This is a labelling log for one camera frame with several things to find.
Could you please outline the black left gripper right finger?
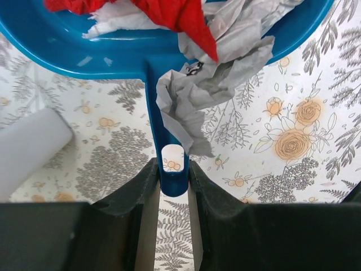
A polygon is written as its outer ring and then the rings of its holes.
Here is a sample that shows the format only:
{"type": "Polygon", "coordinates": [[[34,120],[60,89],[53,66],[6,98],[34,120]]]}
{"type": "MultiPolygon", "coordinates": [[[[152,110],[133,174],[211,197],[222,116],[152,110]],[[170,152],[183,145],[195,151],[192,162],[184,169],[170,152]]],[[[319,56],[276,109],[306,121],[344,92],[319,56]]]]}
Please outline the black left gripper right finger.
{"type": "Polygon", "coordinates": [[[335,204],[245,204],[190,162],[196,270],[359,270],[360,187],[335,204]]]}

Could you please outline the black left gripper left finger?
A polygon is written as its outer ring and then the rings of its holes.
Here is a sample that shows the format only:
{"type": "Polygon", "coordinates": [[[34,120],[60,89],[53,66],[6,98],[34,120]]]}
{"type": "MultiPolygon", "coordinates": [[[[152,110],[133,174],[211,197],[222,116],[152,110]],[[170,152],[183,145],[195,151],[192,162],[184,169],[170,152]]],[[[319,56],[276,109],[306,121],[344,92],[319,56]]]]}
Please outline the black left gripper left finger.
{"type": "Polygon", "coordinates": [[[159,169],[90,204],[1,204],[2,270],[153,270],[159,169]]]}

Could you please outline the blue plastic dustpan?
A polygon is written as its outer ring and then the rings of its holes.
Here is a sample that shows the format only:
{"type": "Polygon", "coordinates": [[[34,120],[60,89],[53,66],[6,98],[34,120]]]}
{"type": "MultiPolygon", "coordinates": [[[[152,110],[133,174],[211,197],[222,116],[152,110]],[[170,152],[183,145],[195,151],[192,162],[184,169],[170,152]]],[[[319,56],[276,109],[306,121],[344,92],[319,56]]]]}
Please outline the blue plastic dustpan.
{"type": "MultiPolygon", "coordinates": [[[[265,65],[288,55],[309,38],[334,1],[303,1],[266,34],[275,37],[272,58],[265,65]]],[[[177,34],[169,30],[120,30],[98,41],[81,41],[86,17],[61,11],[46,11],[41,1],[1,1],[1,33],[25,56],[63,76],[85,80],[141,79],[146,84],[146,101],[158,163],[162,149],[181,145],[175,133],[164,127],[156,104],[156,83],[171,69],[181,70],[186,58],[178,49],[177,34]]],[[[184,169],[160,169],[161,191],[172,197],[188,189],[189,157],[184,149],[184,169]]]]}

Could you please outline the small white paper scrap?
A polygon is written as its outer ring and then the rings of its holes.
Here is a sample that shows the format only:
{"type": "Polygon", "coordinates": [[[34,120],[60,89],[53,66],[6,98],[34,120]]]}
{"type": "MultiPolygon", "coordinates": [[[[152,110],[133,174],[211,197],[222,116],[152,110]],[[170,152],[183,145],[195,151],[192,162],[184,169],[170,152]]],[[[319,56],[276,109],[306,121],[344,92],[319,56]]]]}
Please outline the small white paper scrap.
{"type": "Polygon", "coordinates": [[[167,27],[154,23],[141,9],[131,1],[115,1],[105,3],[101,8],[91,13],[90,20],[95,24],[83,33],[82,37],[91,39],[117,30],[152,30],[167,27]]]}

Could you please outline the red paper scrap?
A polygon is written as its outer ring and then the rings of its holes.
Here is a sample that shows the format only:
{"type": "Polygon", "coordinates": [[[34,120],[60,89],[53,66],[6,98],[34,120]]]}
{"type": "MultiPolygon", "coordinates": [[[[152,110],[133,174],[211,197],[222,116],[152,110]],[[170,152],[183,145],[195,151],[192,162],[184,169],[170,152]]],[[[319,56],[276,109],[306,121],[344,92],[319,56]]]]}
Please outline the red paper scrap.
{"type": "MultiPolygon", "coordinates": [[[[115,1],[44,1],[51,12],[68,10],[77,15],[87,15],[99,11],[106,4],[115,1]]],[[[174,32],[184,32],[208,56],[218,61],[217,45],[208,28],[201,1],[131,1],[143,11],[151,22],[174,32]]]]}

